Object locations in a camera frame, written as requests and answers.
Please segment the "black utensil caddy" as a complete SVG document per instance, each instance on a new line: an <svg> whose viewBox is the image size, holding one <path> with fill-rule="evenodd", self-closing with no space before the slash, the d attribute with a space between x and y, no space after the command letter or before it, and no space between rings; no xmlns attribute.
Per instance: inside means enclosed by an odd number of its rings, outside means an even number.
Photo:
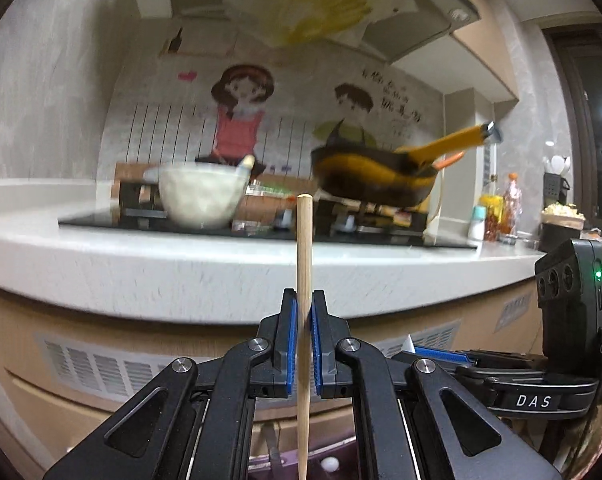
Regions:
<svg viewBox="0 0 602 480"><path fill-rule="evenodd" d="M544 166L543 174L543 203L550 206L556 203L566 205L570 184L566 175L571 168L571 158L553 155L551 158L542 158Z"/></svg>

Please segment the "range hood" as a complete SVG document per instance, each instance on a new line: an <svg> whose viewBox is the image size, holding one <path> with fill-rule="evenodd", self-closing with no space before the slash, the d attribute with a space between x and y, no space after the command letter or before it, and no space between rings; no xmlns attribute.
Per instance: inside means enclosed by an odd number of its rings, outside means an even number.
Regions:
<svg viewBox="0 0 602 480"><path fill-rule="evenodd" d="M227 18L263 44L327 40L393 63L475 23L470 0L172 0L177 14Z"/></svg>

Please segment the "black stove top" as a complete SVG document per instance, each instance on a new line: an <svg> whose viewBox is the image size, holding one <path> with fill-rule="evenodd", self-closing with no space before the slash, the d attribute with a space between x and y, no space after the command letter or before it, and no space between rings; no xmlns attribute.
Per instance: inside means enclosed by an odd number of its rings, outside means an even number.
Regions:
<svg viewBox="0 0 602 480"><path fill-rule="evenodd" d="M231 220L216 228L188 228L167 218L163 210L111 208L90 214L61 217L59 226L76 228L126 230L148 233L170 233L196 236L254 238L255 240L295 240L295 214L286 210L279 219L271 222ZM354 244L393 247L423 247L439 249L475 250L477 243L451 240L445 237L428 237L405 229L363 228L354 224L349 215L345 223L329 222L325 228L315 226L314 240L318 243Z"/></svg>

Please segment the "white plastic spoon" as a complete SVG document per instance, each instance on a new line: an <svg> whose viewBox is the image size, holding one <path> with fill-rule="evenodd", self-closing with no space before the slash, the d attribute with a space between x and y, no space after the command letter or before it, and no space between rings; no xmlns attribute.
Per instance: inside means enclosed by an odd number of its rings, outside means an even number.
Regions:
<svg viewBox="0 0 602 480"><path fill-rule="evenodd" d="M326 456L321 460L321 467L326 474L334 474L340 468L340 460L336 456Z"/></svg>
<svg viewBox="0 0 602 480"><path fill-rule="evenodd" d="M414 354L415 346L411 335L407 335L401 346L402 354Z"/></svg>

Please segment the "wooden chopstick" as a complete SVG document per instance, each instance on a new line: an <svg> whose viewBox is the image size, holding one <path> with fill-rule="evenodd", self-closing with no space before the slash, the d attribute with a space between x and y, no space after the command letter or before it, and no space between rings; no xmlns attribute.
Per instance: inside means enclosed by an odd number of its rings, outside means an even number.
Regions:
<svg viewBox="0 0 602 480"><path fill-rule="evenodd" d="M312 300L312 243L313 243L313 197L301 194L297 197L297 437L298 478L307 478L307 456L309 456L309 423L311 405L311 334L309 315Z"/></svg>

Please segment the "black metal spoon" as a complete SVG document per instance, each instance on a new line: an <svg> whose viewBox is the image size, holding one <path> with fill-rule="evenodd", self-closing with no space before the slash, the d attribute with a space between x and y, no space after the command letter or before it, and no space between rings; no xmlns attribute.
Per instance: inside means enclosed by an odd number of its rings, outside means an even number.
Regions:
<svg viewBox="0 0 602 480"><path fill-rule="evenodd" d="M284 480L285 471L280 457L274 425L271 422L264 424L262 426L262 434L267 446L267 454L269 454L269 478L272 480Z"/></svg>

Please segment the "cartoon backsplash sticker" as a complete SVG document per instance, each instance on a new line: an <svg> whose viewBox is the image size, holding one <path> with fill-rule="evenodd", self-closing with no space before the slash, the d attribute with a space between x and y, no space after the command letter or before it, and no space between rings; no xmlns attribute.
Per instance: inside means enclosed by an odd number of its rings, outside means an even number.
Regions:
<svg viewBox="0 0 602 480"><path fill-rule="evenodd" d="M251 154L266 174L307 179L332 133L393 150L440 138L441 92L401 70L332 47L261 52L253 60L176 54L125 63L97 174Z"/></svg>

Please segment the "white kitchen counter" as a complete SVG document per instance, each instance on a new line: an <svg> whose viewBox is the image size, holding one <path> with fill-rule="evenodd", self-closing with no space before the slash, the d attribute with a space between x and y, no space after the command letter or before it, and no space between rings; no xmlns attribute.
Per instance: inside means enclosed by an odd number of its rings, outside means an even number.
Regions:
<svg viewBox="0 0 602 480"><path fill-rule="evenodd" d="M107 184L0 179L0 288L72 310L196 324L252 324L295 284L289 240L59 226L106 208ZM525 281L538 253L316 244L313 284L330 311L362 318L442 304Z"/></svg>

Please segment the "white ceramic pot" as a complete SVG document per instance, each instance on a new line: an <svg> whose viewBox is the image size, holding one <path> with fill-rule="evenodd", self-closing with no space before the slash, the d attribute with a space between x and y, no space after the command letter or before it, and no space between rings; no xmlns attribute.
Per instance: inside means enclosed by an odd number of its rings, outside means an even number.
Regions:
<svg viewBox="0 0 602 480"><path fill-rule="evenodd" d="M245 196L255 163L253 155L237 166L212 162L179 162L144 170L159 186L167 219L185 228L227 226Z"/></svg>

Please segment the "condiment bottles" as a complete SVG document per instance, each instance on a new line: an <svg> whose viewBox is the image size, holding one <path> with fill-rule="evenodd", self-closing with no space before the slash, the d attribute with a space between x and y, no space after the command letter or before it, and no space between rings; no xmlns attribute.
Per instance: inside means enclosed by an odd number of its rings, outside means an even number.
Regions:
<svg viewBox="0 0 602 480"><path fill-rule="evenodd" d="M517 172L508 174L502 193L498 190L498 176L490 174L472 213L484 226L481 240L515 245L521 215L522 188Z"/></svg>

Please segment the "yellow black frying pan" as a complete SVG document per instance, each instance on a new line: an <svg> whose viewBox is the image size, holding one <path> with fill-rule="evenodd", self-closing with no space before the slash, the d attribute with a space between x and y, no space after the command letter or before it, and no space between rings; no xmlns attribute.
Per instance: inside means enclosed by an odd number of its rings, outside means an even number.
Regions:
<svg viewBox="0 0 602 480"><path fill-rule="evenodd" d="M498 144L495 122L458 130L428 144L394 151L344 140L337 131L311 153L312 174L326 193L397 208L412 208L429 196L439 172L458 162L469 148Z"/></svg>

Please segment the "white ventilation grille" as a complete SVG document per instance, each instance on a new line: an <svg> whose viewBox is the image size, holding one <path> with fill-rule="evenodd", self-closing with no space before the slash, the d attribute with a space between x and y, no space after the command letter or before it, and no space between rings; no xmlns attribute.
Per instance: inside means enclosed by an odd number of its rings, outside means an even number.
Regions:
<svg viewBox="0 0 602 480"><path fill-rule="evenodd" d="M412 333L411 338L415 347L432 350L451 351L461 319ZM127 352L97 344L85 344L82 341L63 340L57 336L38 335L37 342L47 359L50 369L59 382L71 388L99 396L103 399L124 402L138 393L145 385L164 370L171 366L181 356L159 356L159 354ZM397 336L381 341L371 342L386 358L395 356L402 349L407 336ZM240 350L246 343L238 344ZM209 358L209 356L190 356L190 361L197 365L198 378L204 378L203 363L219 361L231 362L229 369L231 377L235 377L244 368L248 370L253 356L259 352L229 350L229 358L237 358L233 362L226 356ZM288 373L288 358L284 358L284 390L288 396L295 398L295 358L292 358L292 372Z"/></svg>

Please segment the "small wall vent grille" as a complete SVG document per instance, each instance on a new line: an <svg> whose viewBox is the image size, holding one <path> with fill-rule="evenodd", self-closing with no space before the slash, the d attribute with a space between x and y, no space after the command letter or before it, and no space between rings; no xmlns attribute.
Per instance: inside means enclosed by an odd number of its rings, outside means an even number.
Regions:
<svg viewBox="0 0 602 480"><path fill-rule="evenodd" d="M532 292L526 292L523 295L506 301L498 322L495 324L495 333L524 316L530 308L531 299Z"/></svg>

